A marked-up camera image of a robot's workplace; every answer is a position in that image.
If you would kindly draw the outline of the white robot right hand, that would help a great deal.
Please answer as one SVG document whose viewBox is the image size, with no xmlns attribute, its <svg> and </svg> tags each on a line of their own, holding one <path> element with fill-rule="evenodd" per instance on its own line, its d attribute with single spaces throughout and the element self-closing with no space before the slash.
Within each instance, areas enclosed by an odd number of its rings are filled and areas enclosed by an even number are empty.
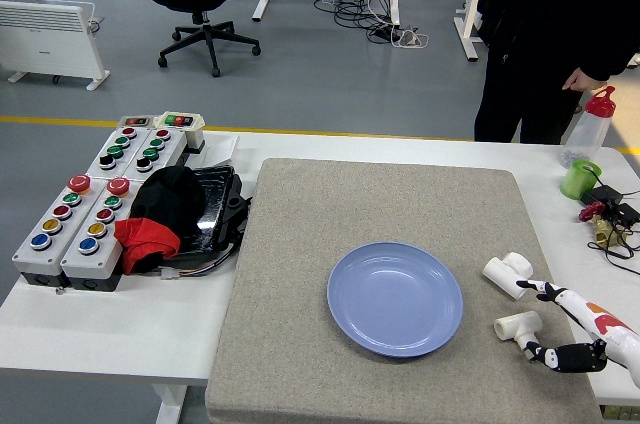
<svg viewBox="0 0 640 424">
<path fill-rule="evenodd" d="M 518 280 L 516 284 L 536 290 L 538 300 L 559 306 L 593 338 L 591 343 L 556 348 L 529 340 L 523 347 L 527 359 L 539 361 L 560 373 L 599 372 L 612 361 L 629 372 L 634 384 L 639 383 L 639 334 L 636 331 L 601 306 L 565 287 L 537 280 Z"/>
</svg>

